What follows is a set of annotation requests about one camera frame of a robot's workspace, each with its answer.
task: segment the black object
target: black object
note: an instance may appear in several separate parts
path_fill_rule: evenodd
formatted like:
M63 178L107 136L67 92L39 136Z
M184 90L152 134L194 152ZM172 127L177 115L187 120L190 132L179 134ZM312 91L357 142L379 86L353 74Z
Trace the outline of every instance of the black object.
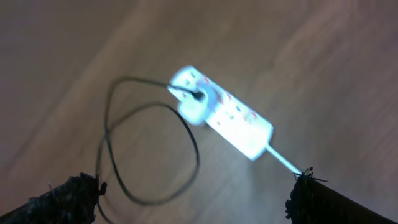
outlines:
M106 192L99 177L80 173L64 184L0 217L0 223L92 223L94 207Z
M174 88L176 90L185 91L188 94L191 94L197 100L201 100L201 98L203 97L203 93L200 91L191 91L191 90L188 90L188 89L180 87L180 86L173 86L168 83L161 83L158 81L148 80L145 78L137 78L137 77L120 77L112 82L112 84L110 85L110 88L108 90L108 95L106 97L106 103L105 103L105 113L104 113L104 132L105 132L105 134L104 134L104 138L101 140L99 147L98 147L95 173L98 175L100 174L102 149L103 149L103 143L105 142L108 147L109 156L111 158L111 163L112 163L113 171L116 176L116 180L118 180L120 188L122 188L124 194L129 198L129 200L134 203L137 203L139 205L143 205L143 206L162 205L164 203L167 203L167 202L177 198L179 195L184 193L184 191L186 191L189 188L189 186L191 186L193 184L193 181L196 179L196 177L199 173L199 166L200 166L200 157L199 157L198 146L197 146L195 137L193 137L193 134L192 134L190 128L188 127L188 124L184 121L184 119L182 118L180 113L176 109L174 109L172 106L167 105L165 103L152 102L152 103L146 103L144 105L138 106L137 108L134 108L133 110L131 110L131 111L127 112L126 114L124 114L123 116L121 116L119 119L117 119L112 124L108 125L109 110L111 107L111 100L112 100L113 93L114 93L115 89L120 84L122 84L124 82L138 82L138 83L145 83L145 84L149 84L149 85L159 86L162 88ZM195 155L196 155L196 166L192 172L191 177L179 189L177 189L171 195L168 195L165 198L162 198L159 200L144 200L144 199L136 197L132 193L130 193L130 191L124 185L122 178L120 177L118 168L116 167L116 163L114 161L112 144L111 144L111 133L114 131L115 128L117 128L121 123L123 123L125 120L127 120L131 116L135 115L136 113L138 113L142 110L145 110L145 109L148 109L148 108L154 107L154 106L159 106L159 107L164 107L164 108L169 109L179 118L181 123L184 125L184 128L187 130L187 133L188 133L188 135L191 139L191 142L193 144L193 150L195 151ZM104 214L104 211L102 210L100 203L98 203L98 210L99 210L100 214L102 215L102 217L108 223L112 223L112 221Z
M397 224L324 186L312 177L312 167L297 178L286 218L292 224Z

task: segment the white power strip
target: white power strip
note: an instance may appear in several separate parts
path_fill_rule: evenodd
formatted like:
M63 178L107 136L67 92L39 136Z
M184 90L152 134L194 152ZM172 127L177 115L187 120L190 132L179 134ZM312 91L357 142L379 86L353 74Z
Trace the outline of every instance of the white power strip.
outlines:
M205 83L216 90L218 104L206 119L207 124L251 160L257 159L268 150L294 173L301 173L269 145L274 127L253 109L235 98L193 66L180 69L170 83L175 86L195 90ZM171 94L181 102L194 100L189 94L169 88Z

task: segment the electrical socket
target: electrical socket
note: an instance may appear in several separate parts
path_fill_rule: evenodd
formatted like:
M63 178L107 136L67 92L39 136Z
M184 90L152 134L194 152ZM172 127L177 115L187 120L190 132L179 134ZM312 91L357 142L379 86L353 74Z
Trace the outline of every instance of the electrical socket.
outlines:
M218 103L206 120L207 124L251 160L257 159L267 149L274 131L271 123L193 66L181 68L170 83L190 90L195 90L199 83L214 88ZM180 101L193 98L173 88L169 91Z

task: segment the power cord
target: power cord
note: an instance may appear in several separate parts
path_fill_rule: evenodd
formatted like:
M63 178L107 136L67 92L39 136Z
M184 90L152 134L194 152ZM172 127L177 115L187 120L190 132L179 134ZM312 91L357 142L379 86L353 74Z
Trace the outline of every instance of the power cord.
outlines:
M109 156L111 158L111 162L112 162L112 167L113 167L113 171L114 174L116 176L116 180L118 180L118 183L120 185L120 188L122 188L122 191L124 192L124 194L129 198L130 201L137 203L139 205L143 205L143 206L149 206L149 205L162 205L165 204L175 198L177 198L179 195L181 195L182 193L184 193L184 191L186 191L189 186L192 185L193 181L195 180L195 178L198 175L199 172L199 166L200 166L200 157L199 157L199 150L198 150L198 146L196 143L195 138L193 137L193 134L190 130L190 128L188 127L188 124L184 121L184 119L182 118L182 116L179 114L179 112L174 109L173 107L171 107L170 105L167 105L165 103L159 103L159 102L152 102L152 103L146 103L144 105L138 106L137 108L134 108L133 110L127 112L126 114L124 114L123 116L121 116L119 119L117 119L115 122L113 122L111 125L108 126L108 118L109 118L109 111L110 111L110 106L111 106L111 101L112 101L112 96L113 93L115 91L115 89L124 82L138 82L138 83L145 83L148 85L154 85L154 86L158 86L158 87L162 87L162 88L173 88L176 90L180 90L180 91L184 91L187 92L189 94L191 94L195 99L200 100L203 97L203 93L200 91L191 91L188 90L184 87L180 87L180 86L173 86L170 85L168 83L162 83L162 82L158 82L155 80L149 80L149 79L145 79L145 78L137 78L137 77L120 77L118 79L116 79L115 81L112 82L112 84L110 85L110 88L108 90L108 94L106 97L106 103L105 103L105 114L104 114L104 138L101 140L101 143L99 144L98 147L98 153L97 153L97 161L96 161L96 167L95 167L95 174L100 174L100 168L101 168L101 157L102 157L102 149L103 149L103 143L105 142L107 147L108 147L108 151L109 151ZM132 193L130 193L130 191L127 189L127 187L124 185L120 174L118 172L118 168L116 167L116 163L114 161L114 156L113 156L113 150L112 150L112 143L111 143L111 134L114 131L115 128L117 128L120 124L122 124L125 120L127 120L128 118L130 118L131 116L135 115L136 113L154 107L154 106L159 106L159 107L164 107L169 109L170 111L172 111L181 121L181 123L184 125L184 128L187 130L187 133L191 139L191 142L193 144L193 150L195 151L195 155L196 155L196 166L192 172L191 177L174 193L170 194L169 196L159 199L159 200L144 200L141 199L139 197L134 196ZM100 203L98 202L97 204L98 210L100 212L100 214L102 215L102 217L108 222L108 223L113 223L105 214L104 211L101 208Z

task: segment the plug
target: plug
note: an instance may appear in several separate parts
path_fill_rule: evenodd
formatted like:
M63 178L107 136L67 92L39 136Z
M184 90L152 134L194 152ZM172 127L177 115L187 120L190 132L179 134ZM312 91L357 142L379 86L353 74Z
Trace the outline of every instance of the plug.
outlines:
M193 91L193 98L180 102L178 112L192 125L201 125L217 104L217 92L209 85L201 84Z

